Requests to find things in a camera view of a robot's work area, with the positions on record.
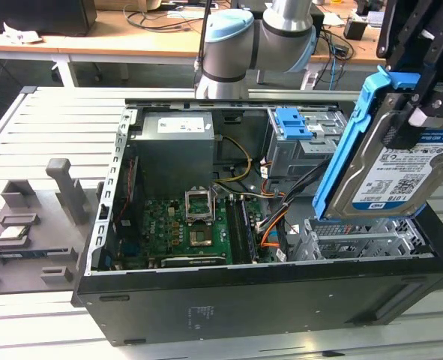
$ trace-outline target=motherboard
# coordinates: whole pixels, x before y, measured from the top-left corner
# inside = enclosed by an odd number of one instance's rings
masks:
[[[186,199],[146,200],[141,238],[120,240],[115,267],[158,269],[271,261],[254,232],[262,219],[256,198],[217,198],[212,208],[212,220],[190,221]],[[201,215],[207,210],[202,197],[189,199],[188,214]]]

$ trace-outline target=green circuit board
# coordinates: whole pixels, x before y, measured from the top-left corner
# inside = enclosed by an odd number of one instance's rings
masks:
[[[232,263],[226,210],[221,202],[216,202],[216,205],[215,220],[211,226],[202,221],[188,226],[184,199],[147,201],[143,235],[148,257],[225,257],[228,264]],[[190,212],[200,214],[206,211],[206,204],[196,199],[191,202]],[[196,233],[196,237],[191,235],[192,232]],[[199,245],[192,246],[193,240]]]
[[[247,201],[246,209],[254,227],[262,218],[257,199]],[[203,199],[190,200],[190,213],[207,210]],[[224,199],[216,200],[211,225],[202,221],[189,224],[184,199],[147,200],[143,214],[140,241],[121,244],[119,253],[128,254],[118,259],[123,269],[159,267],[160,261],[169,257],[224,257],[227,265],[233,264]],[[260,255],[260,262],[268,262],[264,251]]]

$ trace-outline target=floor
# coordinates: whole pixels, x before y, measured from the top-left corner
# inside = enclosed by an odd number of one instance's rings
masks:
[[[51,77],[53,63],[48,61],[3,61],[5,67],[24,86],[61,86]],[[94,79],[94,67],[90,63],[76,63],[76,76],[79,86],[122,86],[122,87],[149,87],[149,88],[191,88],[193,84],[193,67],[189,65],[157,65],[157,64],[129,64],[130,79],[120,79],[117,64],[99,64],[103,79],[97,82]],[[346,73],[339,81],[337,90],[359,90],[368,73]],[[323,80],[329,80],[326,72]],[[256,72],[250,70],[247,74],[247,84],[250,89],[299,89],[301,75],[292,73],[267,72],[265,84],[256,84]],[[328,82],[320,82],[317,89],[328,89]],[[2,71],[0,66],[0,118],[18,95],[18,86],[10,76]]]

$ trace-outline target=ram slot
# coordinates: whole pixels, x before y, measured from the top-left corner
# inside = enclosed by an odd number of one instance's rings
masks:
[[[225,205],[233,264],[250,264],[256,249],[244,201],[227,199]]]

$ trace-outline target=open computer tower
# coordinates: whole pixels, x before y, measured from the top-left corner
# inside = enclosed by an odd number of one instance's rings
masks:
[[[258,231],[329,160],[352,105],[128,101],[76,291],[111,344],[387,324],[443,288],[443,224],[429,206],[321,222],[318,180],[267,241]]]

